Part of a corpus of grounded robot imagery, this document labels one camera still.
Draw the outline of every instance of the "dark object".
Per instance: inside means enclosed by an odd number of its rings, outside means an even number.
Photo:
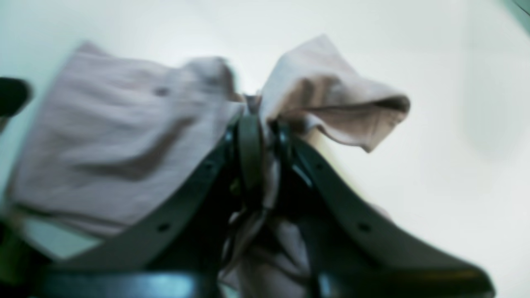
[[[227,222],[241,206],[230,185],[236,179],[245,185],[252,181],[255,189],[255,173],[240,163],[253,160],[247,150],[258,148],[245,144],[261,142],[249,129],[255,125],[256,117],[234,119],[218,146],[161,207],[100,247],[51,266],[34,295],[220,297],[216,279]],[[274,131],[282,166],[275,212],[295,222],[306,241],[311,297],[494,297],[484,271],[381,217],[287,125],[276,123]]]
[[[13,117],[31,97],[28,83],[16,78],[0,77],[0,117]]]

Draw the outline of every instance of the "pink fabric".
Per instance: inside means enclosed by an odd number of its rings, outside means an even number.
[[[116,235],[178,189],[243,110],[238,98],[220,58],[169,68],[87,43],[45,98],[10,184],[12,207]],[[257,103],[251,110],[268,144],[268,123],[281,118],[300,136],[316,128],[367,152],[410,108],[403,93],[357,74],[326,36],[283,55]],[[296,225],[267,212],[276,204],[279,162],[274,152],[265,158],[264,209],[234,214],[248,219],[227,240],[234,253],[219,277],[243,298],[303,298],[311,274],[305,244]],[[284,252],[262,241],[264,233]]]

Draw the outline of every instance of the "pink cloth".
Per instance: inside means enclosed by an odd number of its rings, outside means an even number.
[[[116,235],[179,188],[243,110],[238,98],[220,58],[169,68],[112,57],[87,43],[45,98],[11,180],[12,207]],[[283,55],[258,99],[252,110],[267,143],[268,123],[281,118],[300,136],[317,128],[367,152],[410,108],[403,93],[357,74],[325,36]],[[279,162],[273,152],[265,157],[263,206],[272,209]],[[311,273],[304,241],[296,225],[264,210],[249,214],[227,240],[234,253],[220,279],[244,298],[303,298]],[[284,252],[260,241],[260,233]]]

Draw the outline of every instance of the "white background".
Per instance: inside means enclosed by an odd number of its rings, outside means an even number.
[[[0,190],[39,99],[75,47],[179,65],[227,57],[253,93],[279,56],[326,33],[409,118],[373,153],[320,150],[398,225],[530,297],[530,37],[500,0],[0,0],[0,76],[36,100],[0,138]]]

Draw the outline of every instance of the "white wall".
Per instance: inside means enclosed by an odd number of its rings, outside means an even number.
[[[404,229],[486,269],[497,297],[529,297],[530,38],[501,1],[0,0],[0,75],[29,79],[41,98],[91,39],[170,65],[226,56],[253,92],[279,55],[320,33],[412,101],[372,154],[326,139],[321,151]],[[36,107],[0,138],[1,183]]]

